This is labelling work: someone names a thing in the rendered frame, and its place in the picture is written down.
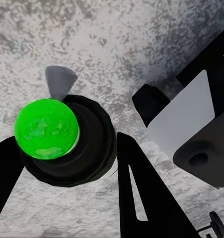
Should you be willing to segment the insectifuge atomizer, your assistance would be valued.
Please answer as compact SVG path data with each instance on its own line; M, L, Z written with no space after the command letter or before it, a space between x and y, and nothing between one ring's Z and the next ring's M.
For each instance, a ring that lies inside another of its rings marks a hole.
M25 167L39 181L57 187L111 177L118 170L111 117L98 102L68 94L76 72L54 65L45 73L51 97L25 106L14 125Z

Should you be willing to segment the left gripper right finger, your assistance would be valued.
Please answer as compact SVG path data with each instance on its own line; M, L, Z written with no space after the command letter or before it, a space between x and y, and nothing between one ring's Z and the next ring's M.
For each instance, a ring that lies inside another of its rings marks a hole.
M201 238L136 140L117 132L121 238ZM131 167L148 221L136 217Z

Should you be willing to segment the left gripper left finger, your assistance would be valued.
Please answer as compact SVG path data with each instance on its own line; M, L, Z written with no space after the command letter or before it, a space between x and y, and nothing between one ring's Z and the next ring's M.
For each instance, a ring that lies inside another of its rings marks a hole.
M15 136L0 142L0 214L24 167Z

